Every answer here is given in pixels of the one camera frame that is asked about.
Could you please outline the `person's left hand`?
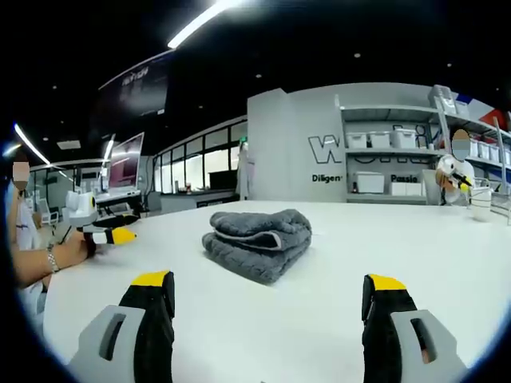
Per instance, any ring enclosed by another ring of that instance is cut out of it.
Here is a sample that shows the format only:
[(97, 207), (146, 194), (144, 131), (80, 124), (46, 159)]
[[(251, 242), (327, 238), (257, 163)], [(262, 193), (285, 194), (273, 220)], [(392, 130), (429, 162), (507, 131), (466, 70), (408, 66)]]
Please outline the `person's left hand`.
[(74, 231), (64, 244), (64, 260), (68, 267), (84, 262), (95, 255), (97, 245), (89, 233)]

